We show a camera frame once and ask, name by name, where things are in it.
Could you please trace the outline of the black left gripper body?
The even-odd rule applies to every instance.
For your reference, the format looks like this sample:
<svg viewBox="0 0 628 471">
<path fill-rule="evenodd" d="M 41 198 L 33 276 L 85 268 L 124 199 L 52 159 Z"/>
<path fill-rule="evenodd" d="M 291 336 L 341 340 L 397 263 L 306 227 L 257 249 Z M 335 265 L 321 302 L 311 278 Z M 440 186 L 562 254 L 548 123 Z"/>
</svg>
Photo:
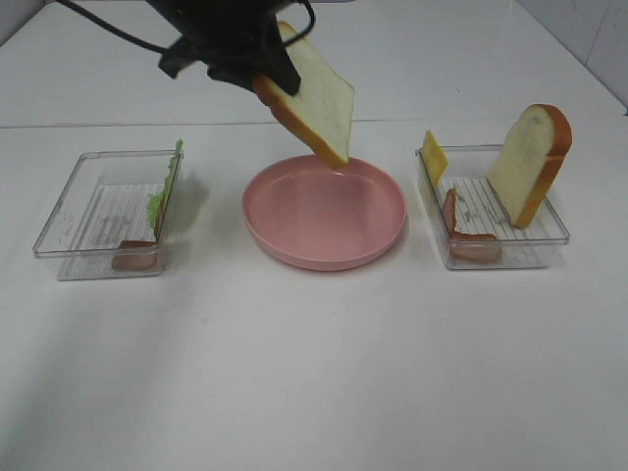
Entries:
<svg viewBox="0 0 628 471">
<path fill-rule="evenodd" d="M 161 55 L 169 77 L 199 61 L 211 79 L 252 90 L 264 76 L 285 87 L 285 46 L 276 13 L 283 1 L 159 1 L 157 12 L 182 35 Z"/>
</svg>

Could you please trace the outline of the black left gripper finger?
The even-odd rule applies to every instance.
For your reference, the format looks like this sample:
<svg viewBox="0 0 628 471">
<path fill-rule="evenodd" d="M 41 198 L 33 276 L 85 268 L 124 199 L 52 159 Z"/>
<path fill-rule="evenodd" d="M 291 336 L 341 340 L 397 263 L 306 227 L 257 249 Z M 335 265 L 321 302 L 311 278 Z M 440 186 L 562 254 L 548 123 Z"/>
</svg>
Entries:
<svg viewBox="0 0 628 471">
<path fill-rule="evenodd" d="M 288 95 L 299 90 L 300 76 L 294 67 L 278 24 L 273 24 L 267 33 L 267 76 Z"/>
</svg>

